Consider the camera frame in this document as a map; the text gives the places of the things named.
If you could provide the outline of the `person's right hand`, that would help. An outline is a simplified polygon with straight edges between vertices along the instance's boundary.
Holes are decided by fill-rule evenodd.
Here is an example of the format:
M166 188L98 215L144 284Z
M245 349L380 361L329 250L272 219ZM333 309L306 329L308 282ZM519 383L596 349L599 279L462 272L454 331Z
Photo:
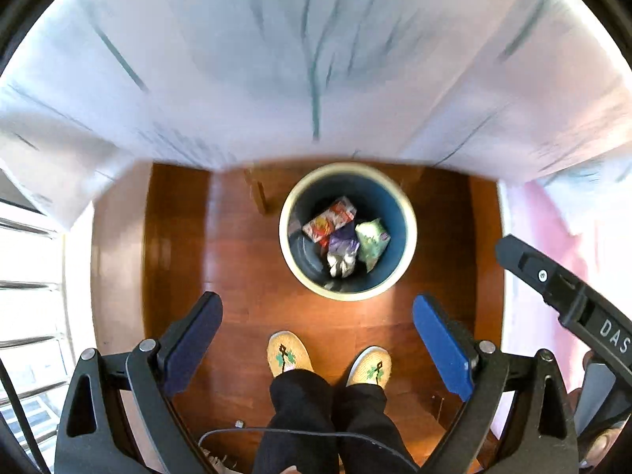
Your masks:
M583 358L584 380L569 394L577 435L578 472L589 473L609 453L631 416L631 386L600 356Z

